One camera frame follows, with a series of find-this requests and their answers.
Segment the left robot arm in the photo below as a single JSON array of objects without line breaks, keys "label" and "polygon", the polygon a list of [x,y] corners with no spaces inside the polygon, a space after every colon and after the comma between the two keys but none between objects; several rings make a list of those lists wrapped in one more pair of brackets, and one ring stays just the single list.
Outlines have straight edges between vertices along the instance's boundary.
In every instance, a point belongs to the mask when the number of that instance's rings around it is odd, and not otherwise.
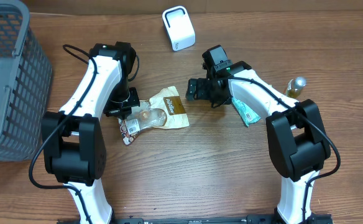
[{"label": "left robot arm", "polygon": [[126,119],[140,105],[137,90],[129,86],[139,57],[127,42],[95,44],[84,55],[87,70],[73,96],[42,118],[38,152],[58,182],[55,188],[71,193],[80,214],[77,223],[115,223],[101,180],[106,148],[100,119]]}]

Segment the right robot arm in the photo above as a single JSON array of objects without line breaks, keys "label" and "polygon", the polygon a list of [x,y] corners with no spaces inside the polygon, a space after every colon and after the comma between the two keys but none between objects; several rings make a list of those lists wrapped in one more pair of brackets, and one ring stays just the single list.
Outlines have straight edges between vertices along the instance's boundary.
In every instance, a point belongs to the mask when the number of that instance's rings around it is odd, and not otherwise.
[{"label": "right robot arm", "polygon": [[331,215],[311,211],[314,182],[331,155],[317,105],[287,97],[259,78],[247,63],[232,62],[217,45],[202,54],[206,78],[188,82],[186,98],[208,100],[212,108],[237,99],[265,119],[269,156],[282,177],[272,214],[248,215],[247,223],[332,223]]}]

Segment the light green wipes packet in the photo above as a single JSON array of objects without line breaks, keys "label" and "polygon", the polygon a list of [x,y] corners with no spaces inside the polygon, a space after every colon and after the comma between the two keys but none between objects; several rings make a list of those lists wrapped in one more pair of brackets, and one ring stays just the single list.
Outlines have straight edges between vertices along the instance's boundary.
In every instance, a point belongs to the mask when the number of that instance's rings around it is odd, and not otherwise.
[{"label": "light green wipes packet", "polygon": [[258,122],[261,117],[241,100],[232,98],[232,104],[243,120],[245,126]]}]

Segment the yellow drink bottle silver cap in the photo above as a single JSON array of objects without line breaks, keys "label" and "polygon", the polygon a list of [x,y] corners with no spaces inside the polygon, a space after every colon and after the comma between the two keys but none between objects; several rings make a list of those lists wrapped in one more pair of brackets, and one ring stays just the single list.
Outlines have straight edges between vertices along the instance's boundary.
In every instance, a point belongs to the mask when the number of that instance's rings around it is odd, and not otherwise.
[{"label": "yellow drink bottle silver cap", "polygon": [[290,98],[297,98],[301,95],[305,86],[306,78],[296,77],[288,82],[284,94]]}]

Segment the brown snack packet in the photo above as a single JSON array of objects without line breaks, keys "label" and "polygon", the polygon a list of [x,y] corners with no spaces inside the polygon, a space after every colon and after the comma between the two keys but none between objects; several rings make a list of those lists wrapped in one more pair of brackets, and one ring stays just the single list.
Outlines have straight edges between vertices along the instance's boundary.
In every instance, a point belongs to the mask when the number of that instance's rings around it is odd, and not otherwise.
[{"label": "brown snack packet", "polygon": [[148,100],[141,100],[126,119],[119,120],[125,145],[132,144],[145,129],[179,129],[190,125],[187,113],[175,86],[161,89]]}]

